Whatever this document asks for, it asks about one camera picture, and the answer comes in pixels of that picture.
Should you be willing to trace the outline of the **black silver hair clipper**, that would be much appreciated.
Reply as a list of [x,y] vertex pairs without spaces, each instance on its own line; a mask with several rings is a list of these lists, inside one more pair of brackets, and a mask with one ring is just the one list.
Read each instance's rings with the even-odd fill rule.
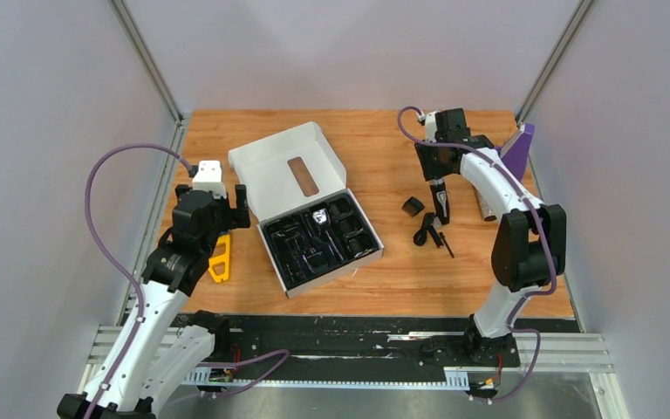
[[441,184],[441,179],[437,181],[437,190],[431,191],[435,214],[443,225],[450,223],[450,206],[448,200],[447,186]]

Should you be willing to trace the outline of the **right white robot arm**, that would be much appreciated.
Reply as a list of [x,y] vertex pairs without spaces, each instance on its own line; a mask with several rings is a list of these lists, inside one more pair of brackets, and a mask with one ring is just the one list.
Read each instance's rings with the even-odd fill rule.
[[414,148],[440,222],[450,221],[445,179],[460,175],[499,223],[491,253],[496,281],[462,342],[469,361],[485,364],[498,352],[496,339],[512,333],[527,301],[555,291],[564,271],[566,214],[523,186],[524,166],[510,159],[522,129],[505,146],[496,146],[487,136],[471,133],[461,108],[415,112],[424,134],[415,138]]

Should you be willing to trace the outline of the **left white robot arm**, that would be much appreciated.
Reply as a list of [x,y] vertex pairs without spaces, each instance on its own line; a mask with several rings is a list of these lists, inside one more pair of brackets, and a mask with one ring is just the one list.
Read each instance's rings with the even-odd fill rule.
[[250,226],[242,184],[235,187],[235,207],[226,197],[188,185],[176,187],[175,193],[172,224],[147,258],[130,319],[85,389],[63,396],[59,417],[155,418],[198,363],[230,354],[229,322],[199,311],[175,343],[157,355],[171,323],[208,271],[219,237]]

